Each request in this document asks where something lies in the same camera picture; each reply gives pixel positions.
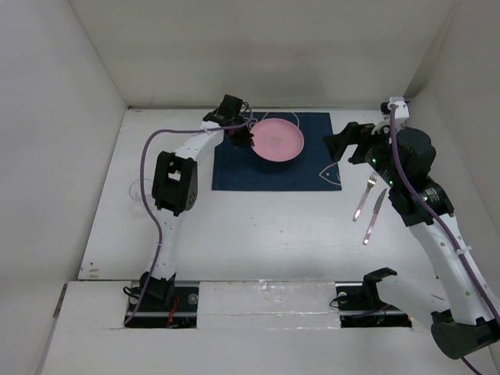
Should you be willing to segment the pink plastic plate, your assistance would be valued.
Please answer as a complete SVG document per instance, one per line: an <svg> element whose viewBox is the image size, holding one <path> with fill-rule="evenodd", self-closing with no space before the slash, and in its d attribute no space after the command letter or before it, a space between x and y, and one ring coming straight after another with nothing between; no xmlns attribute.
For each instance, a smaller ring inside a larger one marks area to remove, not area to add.
<svg viewBox="0 0 500 375"><path fill-rule="evenodd" d="M300 128L290 121L271 118L259 121L250 130L253 152L273 163L285 163L302 152L305 139Z"/></svg>

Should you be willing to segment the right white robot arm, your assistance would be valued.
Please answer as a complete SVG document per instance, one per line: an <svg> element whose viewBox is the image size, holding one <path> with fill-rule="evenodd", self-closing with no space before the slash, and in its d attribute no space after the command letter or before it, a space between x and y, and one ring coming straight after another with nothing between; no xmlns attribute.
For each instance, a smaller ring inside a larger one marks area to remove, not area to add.
<svg viewBox="0 0 500 375"><path fill-rule="evenodd" d="M438 298L384 267L366 274L357 298L367 309L390 305L425 325L450 359L462 359L499 340L499 300L473 261L445 190L428 175L436 151L423 131L404 128L395 140L373 124L351 122L324 137L330 158L341 160L348 146L353 165L366 163L387 183L388 197L405 226L426 252L445 291Z"/></svg>

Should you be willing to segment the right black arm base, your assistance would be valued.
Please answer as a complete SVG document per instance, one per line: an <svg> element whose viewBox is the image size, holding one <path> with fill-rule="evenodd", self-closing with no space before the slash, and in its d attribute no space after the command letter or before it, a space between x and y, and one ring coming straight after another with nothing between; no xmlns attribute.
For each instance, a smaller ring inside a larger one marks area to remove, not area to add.
<svg viewBox="0 0 500 375"><path fill-rule="evenodd" d="M335 297L329 306L340 313L341 328L382 328L413 326L409 316L380 300L377 283L397 273L387 267L365 275L362 281L335 283Z"/></svg>

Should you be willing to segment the silver knife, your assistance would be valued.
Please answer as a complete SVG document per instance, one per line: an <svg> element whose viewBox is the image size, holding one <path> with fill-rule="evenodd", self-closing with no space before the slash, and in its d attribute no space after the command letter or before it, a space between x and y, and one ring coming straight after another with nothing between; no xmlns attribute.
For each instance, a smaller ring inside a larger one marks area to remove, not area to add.
<svg viewBox="0 0 500 375"><path fill-rule="evenodd" d="M375 223L377 221L377 217L378 217L378 214L380 212L380 208L383 204L383 201L384 201L384 198L385 198L385 195L387 194L387 188L385 188L378 196L377 198L377 201L373 207L373 212L372 212L372 217L370 219L370 223L369 223L369 226L366 230L366 233L365 233L365 236L363 238L363 241L362 241L362 244L363 245L367 245L370 241L370 238L371 238L371 235L373 233L373 229L374 229L374 226L375 226Z"/></svg>

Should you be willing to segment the dark blue cloth placemat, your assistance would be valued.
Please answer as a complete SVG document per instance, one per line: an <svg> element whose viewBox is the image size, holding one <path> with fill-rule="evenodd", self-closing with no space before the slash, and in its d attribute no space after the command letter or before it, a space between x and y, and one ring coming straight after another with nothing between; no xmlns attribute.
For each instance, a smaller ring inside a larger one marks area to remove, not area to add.
<svg viewBox="0 0 500 375"><path fill-rule="evenodd" d="M226 139L215 149L214 191L341 191L338 164L331 161L323 138L332 135L327 112L256 112L258 120L279 118L298 127L305 146L287 162L267 161L250 148L236 148Z"/></svg>

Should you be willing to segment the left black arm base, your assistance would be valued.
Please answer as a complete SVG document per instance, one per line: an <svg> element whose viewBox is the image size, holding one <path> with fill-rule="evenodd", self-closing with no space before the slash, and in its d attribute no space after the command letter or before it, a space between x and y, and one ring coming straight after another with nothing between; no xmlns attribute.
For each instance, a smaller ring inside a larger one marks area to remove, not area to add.
<svg viewBox="0 0 500 375"><path fill-rule="evenodd" d="M199 302L198 282L180 282L176 285L173 297L165 304L151 296L138 302L139 287L125 287L128 297L124 326L127 328L196 328Z"/></svg>

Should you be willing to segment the clear plastic cup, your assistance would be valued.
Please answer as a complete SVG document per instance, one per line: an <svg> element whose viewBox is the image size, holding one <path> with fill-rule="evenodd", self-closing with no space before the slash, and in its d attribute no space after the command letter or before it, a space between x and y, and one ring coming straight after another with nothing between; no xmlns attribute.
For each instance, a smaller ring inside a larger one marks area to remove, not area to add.
<svg viewBox="0 0 500 375"><path fill-rule="evenodd" d="M154 202L152 197L152 180L145 178L144 180L137 179L129 187L129 196L136 202L142 202L141 185L144 185L144 193L146 202L151 205Z"/></svg>

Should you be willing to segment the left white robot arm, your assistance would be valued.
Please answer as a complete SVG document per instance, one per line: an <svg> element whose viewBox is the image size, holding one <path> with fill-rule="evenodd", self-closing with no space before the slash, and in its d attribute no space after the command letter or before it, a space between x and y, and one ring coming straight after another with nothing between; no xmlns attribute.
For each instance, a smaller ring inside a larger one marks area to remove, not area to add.
<svg viewBox="0 0 500 375"><path fill-rule="evenodd" d="M147 300L156 309L169 308L175 295L177 242L186 212L198 197L198 164L225 138L246 147L251 144L248 122L252 111L248 103L225 95L220 105L202 119L200 129L173 152L160 152L155 165L152 197L158 209L162 238L152 257Z"/></svg>

